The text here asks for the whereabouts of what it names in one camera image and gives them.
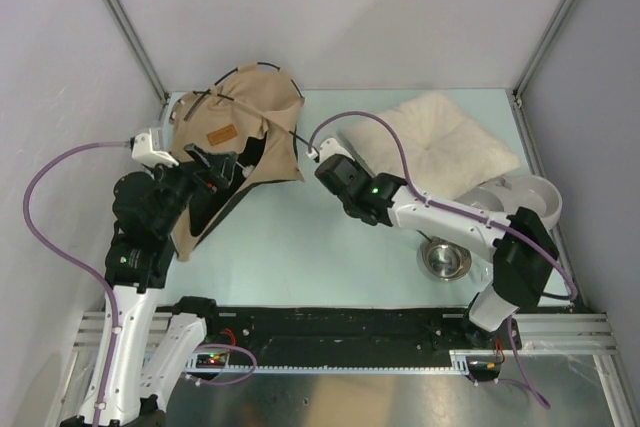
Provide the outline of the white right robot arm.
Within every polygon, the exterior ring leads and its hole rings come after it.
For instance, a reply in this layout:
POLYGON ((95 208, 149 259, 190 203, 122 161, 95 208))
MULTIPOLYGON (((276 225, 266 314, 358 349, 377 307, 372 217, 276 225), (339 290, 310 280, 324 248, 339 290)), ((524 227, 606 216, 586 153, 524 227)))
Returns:
POLYGON ((484 213, 429 199, 414 193, 400 177, 371 176, 341 153, 320 160, 315 176, 352 218, 432 234, 491 263, 491 283, 476 294, 460 321, 463 338, 473 347, 495 340, 498 329, 519 309, 536 307, 558 266, 558 250, 548 230, 528 208, 514 214, 484 213))

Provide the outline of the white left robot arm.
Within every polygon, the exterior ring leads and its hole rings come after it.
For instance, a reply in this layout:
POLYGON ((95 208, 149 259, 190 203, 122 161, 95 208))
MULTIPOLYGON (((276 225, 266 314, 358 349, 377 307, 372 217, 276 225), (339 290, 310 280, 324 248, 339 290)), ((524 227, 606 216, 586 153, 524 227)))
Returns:
POLYGON ((197 193, 231 187, 237 155, 209 153, 194 144, 179 161, 150 134, 130 142, 144 171, 114 186, 114 235, 105 258, 105 326, 95 369, 78 413, 66 426, 162 426, 171 393, 198 345, 221 336, 216 303, 186 297, 173 308, 168 330, 146 354, 152 320, 175 253, 174 227, 197 193))

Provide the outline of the cream fluffy cushion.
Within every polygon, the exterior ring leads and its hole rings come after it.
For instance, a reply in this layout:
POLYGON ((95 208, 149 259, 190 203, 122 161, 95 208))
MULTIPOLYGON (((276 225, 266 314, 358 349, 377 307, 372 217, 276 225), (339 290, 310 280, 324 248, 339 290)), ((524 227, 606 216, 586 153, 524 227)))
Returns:
MULTIPOLYGON (((519 157, 506 143, 443 93, 424 94, 378 117, 399 138, 413 183, 429 194, 455 200, 521 167, 519 157)), ((378 122, 359 120, 342 129, 340 139, 371 173, 404 175, 391 132, 378 122)))

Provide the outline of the tan fabric pet tent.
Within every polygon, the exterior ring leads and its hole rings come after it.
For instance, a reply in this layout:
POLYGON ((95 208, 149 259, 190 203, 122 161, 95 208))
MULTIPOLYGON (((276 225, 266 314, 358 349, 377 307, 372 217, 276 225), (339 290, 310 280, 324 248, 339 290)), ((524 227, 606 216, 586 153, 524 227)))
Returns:
POLYGON ((304 179, 295 138, 304 102, 288 73, 258 62, 174 103, 169 153, 177 160, 190 159, 189 144, 207 153, 238 155, 231 186, 195 194, 180 216, 173 230, 178 260, 187 261, 253 188, 304 179))

